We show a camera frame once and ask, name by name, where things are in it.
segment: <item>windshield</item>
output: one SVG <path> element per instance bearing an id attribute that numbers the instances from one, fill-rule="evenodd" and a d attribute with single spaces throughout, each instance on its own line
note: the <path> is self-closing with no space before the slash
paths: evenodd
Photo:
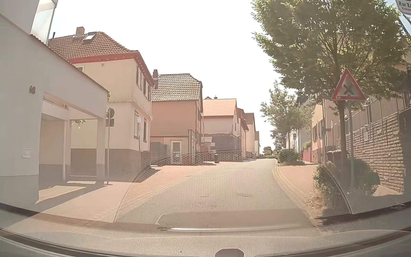
<path id="1" fill-rule="evenodd" d="M 5 240 L 259 256 L 411 231 L 411 0 L 22 2 L 0 0 Z"/>

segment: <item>green tree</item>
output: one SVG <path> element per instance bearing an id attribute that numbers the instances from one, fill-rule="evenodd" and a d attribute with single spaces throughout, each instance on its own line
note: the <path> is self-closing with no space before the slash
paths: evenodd
<path id="1" fill-rule="evenodd" d="M 270 147 L 270 146 L 265 146 L 264 148 L 263 148 L 263 154 L 266 156 L 266 155 L 272 155 L 272 154 L 274 154 L 274 152 L 272 151 L 272 147 Z"/>
<path id="2" fill-rule="evenodd" d="M 281 89 L 277 81 L 274 82 L 274 89 L 269 89 L 269 103 L 261 103 L 262 117 L 266 117 L 272 126 L 272 139 L 275 145 L 285 147 L 285 137 L 289 131 L 302 129 L 309 126 L 311 122 L 311 112 L 309 108 L 298 108 L 296 106 L 296 96 L 288 94 L 286 89 Z"/>
<path id="3" fill-rule="evenodd" d="M 364 94 L 396 96 L 405 76 L 406 39 L 394 6 L 384 0 L 254 0 L 254 19 L 264 33 L 254 33 L 281 74 L 281 84 L 299 95 L 330 99 L 344 68 Z M 346 153 L 345 101 L 337 101 L 341 150 Z M 342 155 L 345 165 L 346 155 Z"/>

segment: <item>triangular road sign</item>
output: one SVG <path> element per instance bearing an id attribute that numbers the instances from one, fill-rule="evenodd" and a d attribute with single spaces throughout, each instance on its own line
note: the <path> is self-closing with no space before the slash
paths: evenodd
<path id="1" fill-rule="evenodd" d="M 333 100 L 366 100 L 366 96 L 353 79 L 348 69 L 345 69 L 332 97 Z"/>

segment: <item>asphalt road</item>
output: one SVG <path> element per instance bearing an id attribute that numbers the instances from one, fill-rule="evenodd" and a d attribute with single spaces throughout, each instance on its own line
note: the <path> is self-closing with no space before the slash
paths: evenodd
<path id="1" fill-rule="evenodd" d="M 169 167 L 169 173 L 184 176 L 137 204 L 130 189 L 116 221 L 202 229 L 310 225 L 308 215 L 296 208 L 274 179 L 276 164 L 264 159 Z"/>

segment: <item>white sign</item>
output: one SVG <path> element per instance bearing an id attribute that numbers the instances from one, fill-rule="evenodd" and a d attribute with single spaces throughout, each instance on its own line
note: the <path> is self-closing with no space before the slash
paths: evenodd
<path id="1" fill-rule="evenodd" d="M 22 158 L 31 158 L 31 149 L 23 149 L 21 151 L 21 157 Z"/>
<path id="2" fill-rule="evenodd" d="M 411 15 L 411 0 L 396 0 L 396 5 L 401 13 Z"/>

